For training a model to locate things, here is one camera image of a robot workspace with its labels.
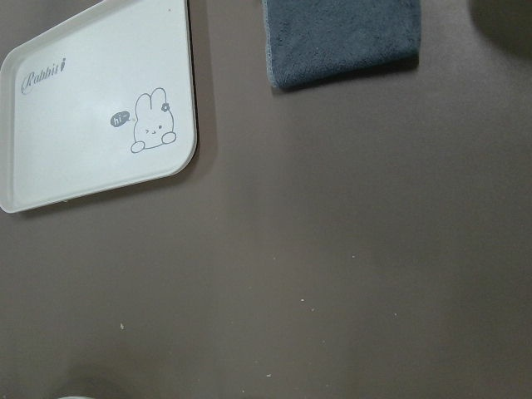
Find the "rabbit paw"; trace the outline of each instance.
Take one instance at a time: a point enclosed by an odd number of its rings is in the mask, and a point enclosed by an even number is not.
[[[177,135],[175,135],[173,131],[169,131],[168,133],[165,133],[161,139],[163,141],[163,144],[170,144],[173,143],[176,138]]]
[[[136,154],[138,152],[141,152],[146,147],[146,143],[144,141],[137,141],[131,146],[131,152],[133,154]]]

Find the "white tray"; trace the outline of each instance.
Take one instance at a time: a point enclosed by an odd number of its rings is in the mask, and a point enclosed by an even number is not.
[[[9,213],[172,175],[196,145],[186,0],[108,0],[0,71]]]

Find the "rabbit illustration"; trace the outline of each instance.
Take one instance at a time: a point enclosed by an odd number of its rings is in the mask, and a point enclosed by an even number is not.
[[[174,116],[166,102],[166,91],[159,87],[151,94],[144,93],[136,101],[134,154],[175,141]]]

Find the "speech bubble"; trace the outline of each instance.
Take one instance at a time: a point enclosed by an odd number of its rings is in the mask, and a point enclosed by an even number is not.
[[[114,127],[123,126],[130,120],[130,113],[128,111],[118,112],[111,118],[111,125]]]

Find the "towel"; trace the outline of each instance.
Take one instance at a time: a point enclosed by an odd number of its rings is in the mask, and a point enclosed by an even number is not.
[[[268,78],[286,89],[416,57],[419,0],[263,0]]]

